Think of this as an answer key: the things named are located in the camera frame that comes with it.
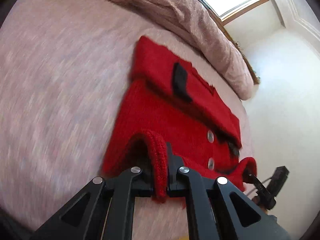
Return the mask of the pink quilted duvet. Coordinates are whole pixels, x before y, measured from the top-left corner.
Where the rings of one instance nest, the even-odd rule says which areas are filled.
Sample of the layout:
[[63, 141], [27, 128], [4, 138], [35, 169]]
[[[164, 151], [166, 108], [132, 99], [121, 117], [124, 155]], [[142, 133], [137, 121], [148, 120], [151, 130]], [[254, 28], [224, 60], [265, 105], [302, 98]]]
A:
[[198, 0], [109, 1], [135, 7], [149, 19], [178, 35], [203, 53], [241, 100], [251, 98], [254, 81], [245, 58]]

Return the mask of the pink floral bed sheet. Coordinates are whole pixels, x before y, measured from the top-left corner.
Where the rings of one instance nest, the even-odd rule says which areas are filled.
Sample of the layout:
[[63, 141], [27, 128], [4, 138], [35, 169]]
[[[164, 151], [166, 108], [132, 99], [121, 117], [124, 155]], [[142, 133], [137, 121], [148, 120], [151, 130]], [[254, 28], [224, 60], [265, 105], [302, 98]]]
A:
[[174, 33], [108, 0], [18, 0], [1, 27], [1, 208], [37, 230], [100, 171], [141, 36], [189, 61], [240, 120], [246, 111]]

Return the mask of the red knit cardigan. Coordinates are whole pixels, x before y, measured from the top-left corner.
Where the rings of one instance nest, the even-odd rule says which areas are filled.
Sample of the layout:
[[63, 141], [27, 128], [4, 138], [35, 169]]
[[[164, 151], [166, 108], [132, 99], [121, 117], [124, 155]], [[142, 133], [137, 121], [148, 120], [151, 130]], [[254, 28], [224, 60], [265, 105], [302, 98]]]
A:
[[193, 65], [142, 36], [131, 83], [122, 100], [103, 162], [109, 177], [151, 165], [155, 198], [167, 198], [168, 151], [200, 175], [228, 178], [245, 190], [252, 157], [240, 158], [240, 121]]

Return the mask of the wooden bed side rail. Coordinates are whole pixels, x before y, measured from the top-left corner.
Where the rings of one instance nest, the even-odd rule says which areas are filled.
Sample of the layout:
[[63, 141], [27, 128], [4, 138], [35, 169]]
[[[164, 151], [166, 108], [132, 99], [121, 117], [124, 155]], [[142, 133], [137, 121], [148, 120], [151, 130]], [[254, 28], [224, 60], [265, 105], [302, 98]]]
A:
[[242, 58], [244, 59], [244, 62], [248, 68], [248, 71], [253, 79], [253, 83], [255, 85], [259, 85], [260, 84], [260, 78], [256, 75], [256, 72], [254, 71], [254, 69], [252, 68], [252, 66], [250, 65], [247, 57], [245, 57], [244, 53], [242, 52], [242, 50], [240, 49], [240, 47], [238, 46], [238, 44], [232, 39], [232, 37], [229, 35], [228, 31], [224, 28], [224, 26], [221, 23], [217, 23], [218, 28], [223, 32], [223, 34], [225, 35], [225, 37], [232, 42], [232, 44], [235, 46], [235, 48], [240, 52], [240, 54], [242, 55]]

